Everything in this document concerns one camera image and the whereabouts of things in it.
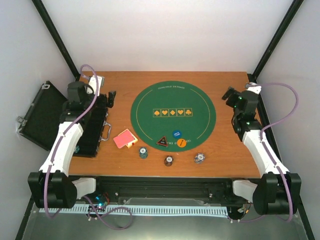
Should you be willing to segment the blue 10 chip stack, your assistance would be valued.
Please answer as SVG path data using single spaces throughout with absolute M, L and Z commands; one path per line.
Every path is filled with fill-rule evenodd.
M 205 160 L 205 155 L 203 153 L 197 153 L 194 157 L 194 162 L 196 164 L 202 164 Z

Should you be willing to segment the black triangular all-in marker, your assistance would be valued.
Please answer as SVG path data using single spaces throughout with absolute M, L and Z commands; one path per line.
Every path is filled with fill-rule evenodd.
M 163 136 L 159 141 L 156 142 L 156 144 L 163 147 L 168 147 L 169 145 L 166 136 Z

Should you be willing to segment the black left frame post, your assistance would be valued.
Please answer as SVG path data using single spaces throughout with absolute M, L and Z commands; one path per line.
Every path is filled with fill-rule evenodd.
M 36 8 L 39 16 L 41 17 L 43 23 L 45 24 L 48 32 L 50 33 L 53 41 L 55 42 L 58 50 L 60 51 L 65 63 L 67 64 L 70 72 L 72 73 L 75 81 L 80 80 L 80 73 L 72 60 L 70 53 L 68 52 L 54 22 L 52 21 L 50 14 L 48 13 L 42 0 L 31 0 L 34 7 Z

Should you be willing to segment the round green poker mat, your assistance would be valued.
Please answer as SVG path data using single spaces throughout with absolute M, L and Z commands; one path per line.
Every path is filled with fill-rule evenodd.
M 211 98 L 197 86 L 183 81 L 163 81 L 148 86 L 132 103 L 131 125 L 151 148 L 165 152 L 184 152 L 203 144 L 214 131 L 217 113 Z M 181 131 L 174 138 L 173 131 Z M 157 145 L 166 136 L 168 147 Z M 177 146 L 185 139 L 184 148 Z

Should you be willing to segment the chips inside case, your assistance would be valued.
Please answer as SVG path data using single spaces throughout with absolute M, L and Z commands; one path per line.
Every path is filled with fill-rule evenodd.
M 79 150 L 80 150 L 80 147 L 77 145 L 77 146 L 75 147 L 75 149 L 74 149 L 74 153 L 78 153 Z

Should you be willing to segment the blue small blind button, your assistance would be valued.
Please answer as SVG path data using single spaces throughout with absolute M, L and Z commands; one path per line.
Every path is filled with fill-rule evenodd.
M 172 132 L 172 136 L 173 136 L 175 139 L 179 139 L 179 138 L 181 138 L 181 136 L 182 136 L 182 132 L 181 132 L 180 130 L 174 130 L 174 131 Z

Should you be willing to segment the yellow card box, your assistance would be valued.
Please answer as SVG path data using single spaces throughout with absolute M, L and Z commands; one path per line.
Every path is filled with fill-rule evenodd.
M 138 139 L 128 128 L 125 131 L 130 133 L 133 137 L 133 140 L 126 144 L 126 147 L 129 149 L 138 142 Z

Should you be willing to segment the black right frame post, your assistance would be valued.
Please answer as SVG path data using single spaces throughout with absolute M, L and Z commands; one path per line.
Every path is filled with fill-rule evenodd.
M 304 2 L 304 0 L 293 0 L 292 1 L 291 5 L 289 6 L 288 10 L 286 11 L 284 17 L 282 18 L 277 30 L 275 31 L 273 37 L 271 38 L 267 48 L 265 49 L 262 57 L 260 58 L 257 66 L 255 67 L 253 73 L 251 74 L 254 82 L 257 81 L 258 77 L 260 76 L 261 72 L 263 71 L 264 67 L 266 66 L 267 62 L 269 61 L 272 53 L 274 52 L 274 50 L 276 49 L 280 40 L 284 36 L 286 30 L 290 26 L 292 20 L 294 19 L 295 15 L 299 11 L 303 2 Z

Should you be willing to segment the teal 50 chip stack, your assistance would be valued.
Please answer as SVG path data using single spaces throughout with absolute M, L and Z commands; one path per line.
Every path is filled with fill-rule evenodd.
M 146 159 L 148 157 L 148 150 L 146 147 L 141 147 L 139 149 L 139 157 L 141 159 Z

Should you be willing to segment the black poker chip case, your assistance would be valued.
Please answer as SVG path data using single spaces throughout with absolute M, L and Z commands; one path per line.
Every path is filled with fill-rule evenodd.
M 77 142 L 79 146 L 75 157 L 94 158 L 102 140 L 108 110 L 111 107 L 95 107 L 94 94 L 87 94 L 89 85 L 75 81 L 68 85 L 67 96 L 64 96 L 50 81 L 46 81 L 38 91 L 25 117 L 19 117 L 18 133 L 50 151 L 56 140 L 59 125 L 73 122 L 85 110 L 88 113 L 79 123 L 83 134 Z

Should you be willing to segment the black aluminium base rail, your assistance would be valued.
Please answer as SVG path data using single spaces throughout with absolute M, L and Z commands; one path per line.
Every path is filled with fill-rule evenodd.
M 248 201 L 233 193 L 233 178 L 95 176 L 91 195 L 106 195 L 111 202 L 131 198 L 195 199 L 209 204 L 240 206 Z

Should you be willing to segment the orange big blind button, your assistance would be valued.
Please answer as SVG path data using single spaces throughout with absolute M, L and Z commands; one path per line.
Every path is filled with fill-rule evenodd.
M 183 138 L 180 138 L 180 139 L 177 140 L 176 145 L 179 148 L 184 148 L 187 145 L 187 141 L 185 139 L 183 139 Z

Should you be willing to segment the brown 100 chip stack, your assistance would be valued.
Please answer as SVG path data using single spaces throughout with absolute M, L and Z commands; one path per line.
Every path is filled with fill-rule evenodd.
M 173 161 L 174 161 L 173 157 L 170 156 L 170 155 L 168 155 L 168 156 L 164 159 L 164 164 L 165 164 L 165 166 L 170 167 L 170 166 L 173 164 Z

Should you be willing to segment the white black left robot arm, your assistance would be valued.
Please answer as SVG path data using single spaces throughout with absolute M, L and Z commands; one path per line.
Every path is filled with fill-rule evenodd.
M 108 110 L 113 107 L 115 91 L 101 94 L 102 76 L 92 76 L 88 83 L 68 85 L 68 99 L 62 106 L 56 139 L 39 171 L 31 172 L 27 182 L 38 208 L 70 209 L 77 200 L 88 196 L 103 198 L 104 188 L 95 177 L 73 180 L 69 176 L 72 157 L 94 158 L 102 141 Z

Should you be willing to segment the red playing card deck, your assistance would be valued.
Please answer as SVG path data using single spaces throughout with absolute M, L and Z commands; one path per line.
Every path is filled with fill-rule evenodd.
M 128 129 L 124 130 L 122 133 L 113 138 L 113 141 L 118 149 L 123 148 L 125 145 L 132 142 L 133 140 L 134 137 Z

